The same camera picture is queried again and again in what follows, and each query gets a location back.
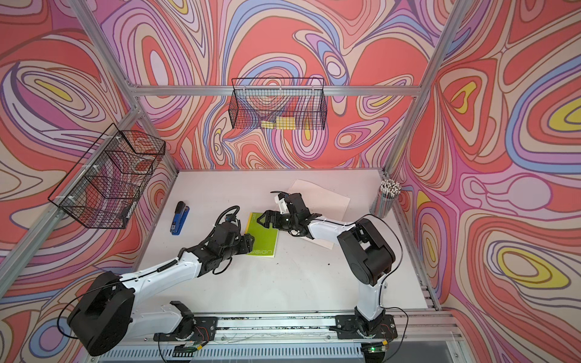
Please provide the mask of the green nusign notebook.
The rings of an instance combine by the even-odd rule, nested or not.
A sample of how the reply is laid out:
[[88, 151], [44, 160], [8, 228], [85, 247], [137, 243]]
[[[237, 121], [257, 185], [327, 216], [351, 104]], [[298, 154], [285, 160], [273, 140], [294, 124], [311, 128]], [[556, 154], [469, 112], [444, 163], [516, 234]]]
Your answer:
[[278, 230], [265, 228], [257, 222], [260, 213], [251, 213], [246, 233], [254, 237], [254, 245], [249, 256], [274, 258], [278, 240]]

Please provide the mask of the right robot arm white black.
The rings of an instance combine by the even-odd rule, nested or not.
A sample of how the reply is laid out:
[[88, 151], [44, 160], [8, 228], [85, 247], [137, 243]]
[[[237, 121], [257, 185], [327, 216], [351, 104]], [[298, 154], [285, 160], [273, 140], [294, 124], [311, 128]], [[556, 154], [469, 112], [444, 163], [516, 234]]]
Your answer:
[[338, 222], [313, 213], [302, 194], [279, 191], [278, 210], [266, 210], [257, 219], [264, 228], [286, 231], [294, 237], [324, 240], [340, 247], [359, 283], [354, 313], [338, 315], [330, 330], [340, 340], [384, 339], [396, 337], [393, 319], [382, 306], [384, 279], [393, 272], [396, 254], [367, 216], [355, 222]]

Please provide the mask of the white lined notebook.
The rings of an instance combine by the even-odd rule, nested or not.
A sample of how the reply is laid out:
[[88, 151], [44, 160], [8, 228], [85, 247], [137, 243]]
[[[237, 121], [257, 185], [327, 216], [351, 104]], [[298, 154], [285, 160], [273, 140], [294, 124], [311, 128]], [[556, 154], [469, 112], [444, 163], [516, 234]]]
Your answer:
[[321, 219], [331, 219], [343, 224], [350, 199], [310, 181], [297, 179], [287, 190], [289, 195], [300, 193], [311, 213], [321, 214]]

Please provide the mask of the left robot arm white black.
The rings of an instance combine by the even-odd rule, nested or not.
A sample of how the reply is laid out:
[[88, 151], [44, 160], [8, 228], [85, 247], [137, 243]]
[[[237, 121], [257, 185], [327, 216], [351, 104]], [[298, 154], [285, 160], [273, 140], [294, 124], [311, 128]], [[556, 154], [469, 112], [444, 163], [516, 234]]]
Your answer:
[[150, 334], [207, 343], [212, 339], [209, 331], [198, 328], [195, 315], [183, 302], [173, 300], [150, 312], [140, 312], [139, 306], [178, 284], [219, 274], [222, 262], [249, 254], [254, 242], [254, 236], [243, 234], [236, 222], [222, 222], [201, 243], [182, 248], [165, 263], [125, 275], [105, 272], [80, 298], [67, 325], [91, 356], [111, 351], [126, 338]]

